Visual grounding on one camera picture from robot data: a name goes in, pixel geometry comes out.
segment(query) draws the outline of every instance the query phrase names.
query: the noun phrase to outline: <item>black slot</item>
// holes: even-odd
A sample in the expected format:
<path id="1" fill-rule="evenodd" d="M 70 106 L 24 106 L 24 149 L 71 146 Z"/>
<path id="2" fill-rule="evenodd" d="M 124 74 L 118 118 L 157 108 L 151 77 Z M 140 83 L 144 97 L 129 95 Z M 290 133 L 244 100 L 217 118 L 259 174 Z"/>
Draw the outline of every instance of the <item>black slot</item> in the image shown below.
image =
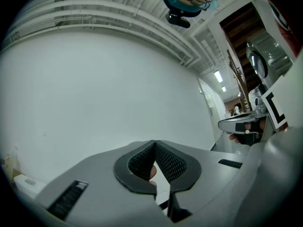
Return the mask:
<path id="1" fill-rule="evenodd" d="M 74 181 L 47 211 L 57 218 L 64 220 L 87 186 L 88 183 Z"/>
<path id="2" fill-rule="evenodd" d="M 243 163 L 222 159 L 218 163 L 240 169 Z"/>

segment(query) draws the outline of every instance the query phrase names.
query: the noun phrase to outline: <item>hand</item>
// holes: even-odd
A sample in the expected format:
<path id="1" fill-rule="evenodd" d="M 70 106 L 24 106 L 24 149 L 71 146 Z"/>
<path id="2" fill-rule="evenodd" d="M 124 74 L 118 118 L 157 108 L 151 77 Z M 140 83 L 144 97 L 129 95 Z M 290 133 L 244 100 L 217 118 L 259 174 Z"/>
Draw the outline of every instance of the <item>hand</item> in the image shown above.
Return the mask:
<path id="1" fill-rule="evenodd" d="M 261 120 L 260 120 L 260 129 L 262 130 L 262 132 L 263 132 L 264 129 L 265 129 L 265 124 L 266 124 L 266 119 L 261 119 Z M 246 123 L 246 124 L 245 124 L 245 129 L 246 129 L 246 130 L 251 130 L 251 124 L 250 124 L 250 123 Z M 229 136 L 229 139 L 230 139 L 230 140 L 235 140 L 235 143 L 236 143 L 236 144 L 239 144 L 239 143 L 240 143 L 239 140 L 238 140 L 238 138 L 237 138 L 237 136 L 236 136 L 235 134 L 231 134 L 231 135 Z"/>
<path id="2" fill-rule="evenodd" d="M 156 174 L 157 168 L 155 166 L 152 166 L 150 179 L 152 179 Z M 150 181 L 150 184 L 155 185 L 157 187 L 157 184 L 154 181 Z"/>

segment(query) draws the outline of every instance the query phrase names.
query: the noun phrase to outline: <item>ceiling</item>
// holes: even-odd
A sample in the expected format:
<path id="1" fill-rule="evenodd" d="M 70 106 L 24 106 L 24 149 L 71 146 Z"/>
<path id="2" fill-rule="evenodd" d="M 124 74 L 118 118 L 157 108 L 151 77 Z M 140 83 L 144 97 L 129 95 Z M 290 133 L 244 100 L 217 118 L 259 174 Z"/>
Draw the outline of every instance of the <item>ceiling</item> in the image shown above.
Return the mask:
<path id="1" fill-rule="evenodd" d="M 239 94 L 238 84 L 228 66 L 227 46 L 223 46 L 227 43 L 224 34 L 220 27 L 214 29 L 209 24 L 216 14 L 237 0 L 219 0 L 216 9 L 189 18 L 189 29 L 166 21 L 168 9 L 162 0 L 50 1 L 33 1 L 33 5 L 24 8 L 8 31 L 4 47 L 54 29 L 118 30 L 147 40 L 176 57 L 180 64 L 208 83 L 223 101 L 234 99 Z M 215 78 L 216 70 L 220 71 L 223 83 Z M 222 91 L 222 86 L 226 86 L 226 92 Z"/>

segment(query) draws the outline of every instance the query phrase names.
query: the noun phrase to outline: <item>ceiling light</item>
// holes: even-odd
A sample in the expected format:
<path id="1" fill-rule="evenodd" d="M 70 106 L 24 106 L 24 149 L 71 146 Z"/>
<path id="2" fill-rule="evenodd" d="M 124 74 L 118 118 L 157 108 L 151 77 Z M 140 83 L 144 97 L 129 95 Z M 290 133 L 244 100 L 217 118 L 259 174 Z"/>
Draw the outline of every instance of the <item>ceiling light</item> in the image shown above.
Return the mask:
<path id="1" fill-rule="evenodd" d="M 214 72 L 214 75 L 217 77 L 218 82 L 223 82 L 222 76 L 218 70 Z"/>

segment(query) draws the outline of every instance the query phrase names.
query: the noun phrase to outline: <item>wooden staircase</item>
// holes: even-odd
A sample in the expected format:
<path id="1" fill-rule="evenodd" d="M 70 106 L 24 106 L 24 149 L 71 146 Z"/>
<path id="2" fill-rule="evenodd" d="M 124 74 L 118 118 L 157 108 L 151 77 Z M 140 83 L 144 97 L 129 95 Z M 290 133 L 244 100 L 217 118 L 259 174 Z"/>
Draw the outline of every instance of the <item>wooden staircase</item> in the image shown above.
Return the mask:
<path id="1" fill-rule="evenodd" d="M 248 92 L 261 84 L 260 78 L 246 57 L 248 37 L 265 28 L 252 3 L 229 15 L 220 23 L 242 66 Z"/>

